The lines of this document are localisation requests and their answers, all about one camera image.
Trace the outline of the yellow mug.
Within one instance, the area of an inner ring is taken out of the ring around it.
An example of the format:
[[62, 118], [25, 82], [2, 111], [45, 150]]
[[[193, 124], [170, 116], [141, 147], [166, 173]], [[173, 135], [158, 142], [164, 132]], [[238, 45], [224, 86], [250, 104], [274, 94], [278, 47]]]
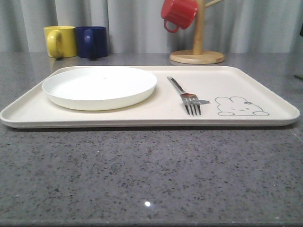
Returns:
[[74, 26], [46, 26], [44, 33], [49, 57], [69, 58], [77, 56]]

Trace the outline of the wooden mug tree stand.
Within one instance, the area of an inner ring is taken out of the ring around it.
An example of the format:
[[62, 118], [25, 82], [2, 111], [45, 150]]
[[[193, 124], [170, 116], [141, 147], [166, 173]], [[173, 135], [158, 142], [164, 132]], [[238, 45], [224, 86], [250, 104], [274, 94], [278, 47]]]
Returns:
[[175, 51], [170, 54], [170, 60], [184, 64], [215, 64], [225, 60], [225, 56], [220, 52], [203, 49], [205, 9], [220, 0], [198, 0], [198, 9], [195, 18], [193, 49]]

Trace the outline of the red ribbed mug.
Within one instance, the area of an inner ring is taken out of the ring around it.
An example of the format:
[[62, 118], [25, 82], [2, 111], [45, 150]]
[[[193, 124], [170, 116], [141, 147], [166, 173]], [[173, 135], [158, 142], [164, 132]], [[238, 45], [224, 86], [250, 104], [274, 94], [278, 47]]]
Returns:
[[164, 28], [170, 33], [176, 33], [180, 28], [187, 29], [194, 21], [197, 10], [196, 0], [165, 0], [161, 9]]

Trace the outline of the silver metal fork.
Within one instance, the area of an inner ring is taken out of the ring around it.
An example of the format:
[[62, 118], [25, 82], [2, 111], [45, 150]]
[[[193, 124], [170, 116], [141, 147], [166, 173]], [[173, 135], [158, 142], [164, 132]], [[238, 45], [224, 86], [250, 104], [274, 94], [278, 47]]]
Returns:
[[181, 100], [185, 107], [185, 110], [188, 116], [201, 116], [202, 111], [200, 104], [198, 103], [198, 97], [195, 94], [187, 93], [184, 89], [180, 86], [180, 84], [173, 78], [167, 77], [167, 79], [172, 83], [172, 85], [177, 89], [180, 94]]

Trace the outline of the grey pleated curtain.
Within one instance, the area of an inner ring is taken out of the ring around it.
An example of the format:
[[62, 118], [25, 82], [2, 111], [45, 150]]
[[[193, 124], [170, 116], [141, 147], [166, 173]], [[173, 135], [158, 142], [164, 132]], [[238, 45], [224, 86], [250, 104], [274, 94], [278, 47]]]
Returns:
[[[46, 26], [104, 26], [113, 53], [169, 53], [192, 47], [191, 26], [172, 34], [161, 0], [3, 0], [0, 49], [45, 52]], [[205, 11], [203, 47], [223, 53], [302, 52], [300, 0], [224, 0]]]

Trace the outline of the dark blue mug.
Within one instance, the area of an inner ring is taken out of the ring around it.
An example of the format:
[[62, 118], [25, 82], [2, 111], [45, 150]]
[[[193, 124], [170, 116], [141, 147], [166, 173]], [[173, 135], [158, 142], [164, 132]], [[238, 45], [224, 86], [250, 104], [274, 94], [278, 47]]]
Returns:
[[79, 26], [75, 28], [77, 53], [81, 58], [108, 56], [107, 29], [104, 26]]

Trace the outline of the white round plate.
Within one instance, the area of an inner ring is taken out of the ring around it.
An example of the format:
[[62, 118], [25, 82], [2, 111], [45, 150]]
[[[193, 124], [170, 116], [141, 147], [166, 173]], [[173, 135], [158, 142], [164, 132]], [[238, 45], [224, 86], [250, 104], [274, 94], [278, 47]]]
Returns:
[[146, 70], [100, 66], [59, 73], [46, 79], [42, 89], [59, 106], [103, 111], [128, 107], [147, 99], [156, 84], [156, 76]]

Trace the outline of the cream rabbit serving tray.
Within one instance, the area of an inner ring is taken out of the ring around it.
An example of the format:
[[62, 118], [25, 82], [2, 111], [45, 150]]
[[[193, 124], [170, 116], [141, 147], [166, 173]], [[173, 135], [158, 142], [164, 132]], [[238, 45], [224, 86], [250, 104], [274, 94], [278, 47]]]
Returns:
[[[285, 126], [300, 111], [243, 71], [228, 66], [141, 66], [157, 85], [146, 100], [108, 111], [80, 111], [51, 102], [39, 83], [5, 107], [0, 118], [12, 128], [87, 128], [132, 126]], [[189, 116], [173, 77], [189, 93], [208, 103]]]

